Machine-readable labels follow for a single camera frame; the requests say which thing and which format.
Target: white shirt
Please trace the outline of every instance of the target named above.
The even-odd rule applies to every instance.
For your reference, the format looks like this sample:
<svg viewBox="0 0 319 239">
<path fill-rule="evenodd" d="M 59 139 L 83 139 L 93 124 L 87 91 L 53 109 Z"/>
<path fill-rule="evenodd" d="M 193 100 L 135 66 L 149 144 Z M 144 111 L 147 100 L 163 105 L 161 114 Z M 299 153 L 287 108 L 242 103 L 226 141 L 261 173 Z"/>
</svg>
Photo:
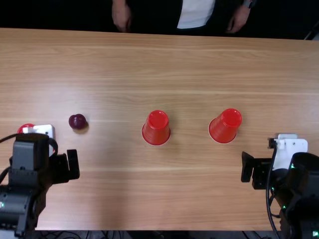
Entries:
<svg viewBox="0 0 319 239">
<path fill-rule="evenodd" d="M 204 26 L 213 13 L 215 0 L 183 0 L 177 28 Z"/>
</svg>

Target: hand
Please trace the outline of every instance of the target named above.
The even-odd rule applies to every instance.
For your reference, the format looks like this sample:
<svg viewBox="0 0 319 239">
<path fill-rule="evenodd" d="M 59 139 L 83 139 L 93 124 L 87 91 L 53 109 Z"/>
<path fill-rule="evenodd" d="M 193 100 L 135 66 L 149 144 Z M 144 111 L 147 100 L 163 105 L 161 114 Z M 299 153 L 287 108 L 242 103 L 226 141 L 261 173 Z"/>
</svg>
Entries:
<svg viewBox="0 0 319 239">
<path fill-rule="evenodd" d="M 239 31 L 246 24 L 249 13 L 250 8 L 246 6 L 238 7 L 229 21 L 227 33 L 235 33 Z"/>
<path fill-rule="evenodd" d="M 130 31 L 131 15 L 131 10 L 125 0 L 113 0 L 112 18 L 120 32 Z"/>
</svg>

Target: table surface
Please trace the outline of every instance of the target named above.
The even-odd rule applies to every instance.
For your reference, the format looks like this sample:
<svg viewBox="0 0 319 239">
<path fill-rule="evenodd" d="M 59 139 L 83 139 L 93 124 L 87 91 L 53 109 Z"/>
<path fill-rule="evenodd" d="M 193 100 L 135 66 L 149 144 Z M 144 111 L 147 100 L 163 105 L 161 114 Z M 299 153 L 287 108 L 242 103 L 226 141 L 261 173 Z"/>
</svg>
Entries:
<svg viewBox="0 0 319 239">
<path fill-rule="evenodd" d="M 270 230 L 241 152 L 270 157 L 267 138 L 295 132 L 319 154 L 318 62 L 313 41 L 0 29 L 1 137 L 50 123 L 60 152 L 78 150 L 80 179 L 49 189 L 37 229 Z M 208 124 L 226 108 L 243 123 L 218 144 Z M 156 109 L 163 146 L 141 135 Z M 77 113 L 86 133 L 68 125 Z"/>
</svg>

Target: purple fruit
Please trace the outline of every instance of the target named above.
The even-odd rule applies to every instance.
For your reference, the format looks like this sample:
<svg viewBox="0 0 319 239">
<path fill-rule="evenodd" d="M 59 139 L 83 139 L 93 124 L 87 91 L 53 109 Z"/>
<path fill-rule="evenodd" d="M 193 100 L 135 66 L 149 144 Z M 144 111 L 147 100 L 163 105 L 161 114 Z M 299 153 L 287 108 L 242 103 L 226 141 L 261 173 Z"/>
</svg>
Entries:
<svg viewBox="0 0 319 239">
<path fill-rule="evenodd" d="M 72 129 L 84 129 L 87 124 L 88 123 L 82 114 L 72 115 L 69 118 L 69 125 Z"/>
</svg>

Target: floor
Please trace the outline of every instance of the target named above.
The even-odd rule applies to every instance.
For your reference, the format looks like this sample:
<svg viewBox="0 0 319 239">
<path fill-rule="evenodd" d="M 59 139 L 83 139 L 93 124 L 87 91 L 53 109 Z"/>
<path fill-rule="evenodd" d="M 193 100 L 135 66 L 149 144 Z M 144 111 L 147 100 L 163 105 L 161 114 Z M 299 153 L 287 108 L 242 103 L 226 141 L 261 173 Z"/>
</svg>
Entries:
<svg viewBox="0 0 319 239">
<path fill-rule="evenodd" d="M 34 231 L 26 237 L 26 239 L 106 239 L 107 231 Z M 148 233 L 153 233 L 153 237 L 149 237 Z M 172 232 L 170 239 L 274 239 L 273 232 L 250 232 L 245 231 L 190 231 L 190 232 Z M 13 232 L 0 231 L 0 238 L 14 239 Z M 108 239 L 165 239 L 162 231 L 147 232 L 128 232 L 128 231 L 108 231 Z"/>
</svg>

